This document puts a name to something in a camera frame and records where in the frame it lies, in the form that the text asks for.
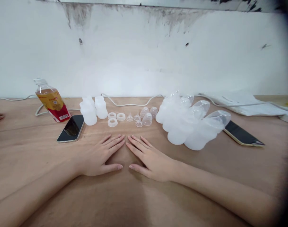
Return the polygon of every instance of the left hand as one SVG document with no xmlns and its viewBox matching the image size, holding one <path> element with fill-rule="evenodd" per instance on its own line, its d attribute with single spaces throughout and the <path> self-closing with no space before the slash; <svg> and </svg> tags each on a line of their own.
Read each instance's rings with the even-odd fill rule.
<svg viewBox="0 0 288 227">
<path fill-rule="evenodd" d="M 120 164 L 105 165 L 105 162 L 124 145 L 124 135 L 116 137 L 106 136 L 93 148 L 78 153 L 77 166 L 79 173 L 86 176 L 97 176 L 104 173 L 120 170 Z"/>
</svg>

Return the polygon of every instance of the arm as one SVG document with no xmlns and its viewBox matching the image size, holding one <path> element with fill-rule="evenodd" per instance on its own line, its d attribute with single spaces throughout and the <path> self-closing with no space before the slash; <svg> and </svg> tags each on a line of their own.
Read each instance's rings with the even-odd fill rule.
<svg viewBox="0 0 288 227">
<path fill-rule="evenodd" d="M 96 176 L 116 171 L 120 164 L 105 165 L 124 144 L 124 136 L 105 137 L 87 151 L 70 159 L 0 201 L 0 226 L 20 226 L 56 192 L 79 175 Z"/>
<path fill-rule="evenodd" d="M 129 167 L 157 181 L 174 181 L 219 203 L 251 225 L 271 226 L 278 202 L 271 196 L 235 181 L 173 160 L 145 138 L 128 137 L 127 147 L 146 165 Z"/>
</svg>

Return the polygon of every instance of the stack of plastic bottles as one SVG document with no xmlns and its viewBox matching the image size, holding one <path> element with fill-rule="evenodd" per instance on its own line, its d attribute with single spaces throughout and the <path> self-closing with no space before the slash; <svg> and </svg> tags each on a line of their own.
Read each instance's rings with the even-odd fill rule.
<svg viewBox="0 0 288 227">
<path fill-rule="evenodd" d="M 156 115 L 156 121 L 163 124 L 172 144 L 184 143 L 191 150 L 201 150 L 226 127 L 231 115 L 218 110 L 205 117 L 210 103 L 201 100 L 192 106 L 193 100 L 191 95 L 180 97 L 179 91 L 166 96 Z"/>
</svg>

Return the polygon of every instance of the power cord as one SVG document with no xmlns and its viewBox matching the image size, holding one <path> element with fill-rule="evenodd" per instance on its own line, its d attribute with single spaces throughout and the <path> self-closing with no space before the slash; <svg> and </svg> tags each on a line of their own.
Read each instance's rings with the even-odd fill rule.
<svg viewBox="0 0 288 227">
<path fill-rule="evenodd" d="M 108 95 L 106 95 L 106 94 L 104 94 L 104 93 L 102 93 L 101 95 L 104 95 L 104 96 L 106 96 L 107 98 L 109 98 L 110 101 L 111 101 L 115 106 L 117 106 L 117 107 L 123 107 L 123 106 L 147 106 L 147 105 L 149 104 L 149 102 L 151 101 L 151 99 L 153 99 L 153 98 L 155 98 L 155 97 L 162 96 L 162 97 L 164 98 L 163 95 L 156 95 L 156 96 L 151 97 L 151 98 L 148 100 L 148 102 L 147 102 L 146 104 L 143 104 L 143 105 L 139 105 L 139 104 L 117 105 L 117 104 L 114 103 L 114 101 L 113 101 Z M 4 99 L 4 100 L 7 100 L 7 101 L 21 101 L 21 100 L 28 99 L 28 98 L 31 97 L 31 96 L 36 96 L 36 95 L 29 95 L 28 97 L 23 98 L 23 99 L 7 99 L 7 98 L 0 98 L 0 99 Z M 204 97 L 204 98 L 208 99 L 213 105 L 215 105 L 215 106 L 217 106 L 217 107 L 243 107 L 243 106 L 256 106 L 256 105 L 262 105 L 262 104 L 269 103 L 269 104 L 272 104 L 272 105 L 274 105 L 274 106 L 276 106 L 276 107 L 278 107 L 278 108 L 280 108 L 280 109 L 282 109 L 282 110 L 288 111 L 287 108 L 284 108 L 284 107 L 282 107 L 282 106 L 279 106 L 279 105 L 277 105 L 277 104 L 275 104 L 275 103 L 273 103 L 273 102 L 263 102 L 263 103 L 253 103 L 253 104 L 244 104 L 244 105 L 230 105 L 230 106 L 225 106 L 225 105 L 218 105 L 218 104 L 216 104 L 216 103 L 215 103 L 211 98 L 209 98 L 208 96 L 204 96 L 204 95 L 194 95 L 194 97 Z M 36 113 L 35 113 L 36 116 L 40 116 L 40 115 L 42 115 L 42 114 L 48 113 L 48 111 L 39 113 L 39 111 L 41 110 L 41 108 L 42 108 L 43 106 L 44 106 L 44 105 L 41 105 L 41 106 L 37 109 L 37 111 L 36 111 Z"/>
</svg>

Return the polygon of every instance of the white wall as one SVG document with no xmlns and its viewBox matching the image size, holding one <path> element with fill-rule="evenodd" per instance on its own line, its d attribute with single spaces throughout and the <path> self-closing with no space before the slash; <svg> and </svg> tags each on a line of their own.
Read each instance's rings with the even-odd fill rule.
<svg viewBox="0 0 288 227">
<path fill-rule="evenodd" d="M 288 94 L 288 27 L 272 13 L 0 1 L 0 97 L 33 94 L 36 77 L 63 97 Z"/>
</svg>

